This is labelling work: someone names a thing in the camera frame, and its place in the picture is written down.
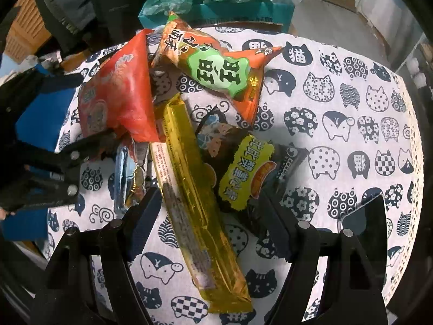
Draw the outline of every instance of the food package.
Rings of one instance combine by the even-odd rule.
[[[263,68],[282,50],[282,47],[266,47],[230,52],[209,34],[192,29],[171,13],[152,67],[169,59],[201,85],[224,93],[242,118],[253,124],[260,99]]]
[[[122,138],[116,151],[114,178],[108,179],[108,189],[114,198],[114,213],[123,218],[126,211],[138,205],[145,195],[145,177],[149,143],[137,143],[130,136]]]
[[[137,142],[157,142],[144,29],[106,61],[78,93],[84,137],[107,128]]]
[[[165,206],[193,283],[211,313],[252,311],[245,278],[224,234],[185,104],[164,110],[166,143],[151,143]]]
[[[215,107],[196,130],[208,180],[214,186],[221,210],[235,210],[245,227],[255,235],[262,234],[265,230],[255,216],[261,188],[270,185],[281,200],[289,178],[307,157],[308,150],[292,143],[259,141],[247,129],[227,124],[223,118]]]

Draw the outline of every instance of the floor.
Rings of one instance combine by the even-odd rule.
[[[345,8],[322,0],[302,0],[292,23],[300,37],[343,47],[389,67],[382,41],[356,13]]]

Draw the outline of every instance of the red snack bag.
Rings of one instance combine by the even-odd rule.
[[[78,93],[84,137],[107,128],[137,142],[159,142],[153,113],[145,29],[116,52]]]

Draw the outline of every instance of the teal box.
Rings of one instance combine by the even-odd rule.
[[[282,31],[287,32],[294,9],[294,4],[263,2],[262,0],[244,3],[209,2],[193,5],[188,13],[178,15],[192,26],[214,25],[231,21],[257,21],[282,24]],[[141,10],[138,18],[145,28],[155,28],[167,22],[167,16],[164,13],[144,15]]]

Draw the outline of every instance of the cat pattern tablecloth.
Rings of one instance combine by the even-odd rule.
[[[385,295],[408,244],[414,168],[411,157],[407,104],[398,78],[372,60],[340,47],[324,45],[288,34],[260,33],[239,28],[203,28],[234,51],[285,46],[265,68],[254,135],[260,140],[294,143],[308,157],[290,179],[281,204],[317,228],[337,232],[339,218],[383,193],[388,232]],[[160,35],[148,38],[150,56]],[[122,45],[89,57],[78,69],[87,82],[99,70],[98,59]],[[194,126],[214,107],[220,121],[248,125],[230,101],[204,89],[175,67],[152,75],[156,103],[181,92]],[[77,93],[61,129],[58,150],[82,137]],[[149,158],[149,184],[157,184]],[[104,226],[113,211],[114,161],[88,162],[81,168],[75,206],[51,209],[44,252],[52,255],[64,231]],[[155,324],[201,325],[228,323],[260,325],[275,303],[290,265],[275,256],[267,237],[258,240],[230,215],[226,232],[238,255],[254,310],[250,313],[211,314],[191,281],[163,206],[141,255],[130,265],[137,289]],[[93,258],[98,298],[110,307],[100,259]],[[318,310],[326,258],[317,265],[316,279],[304,319]]]

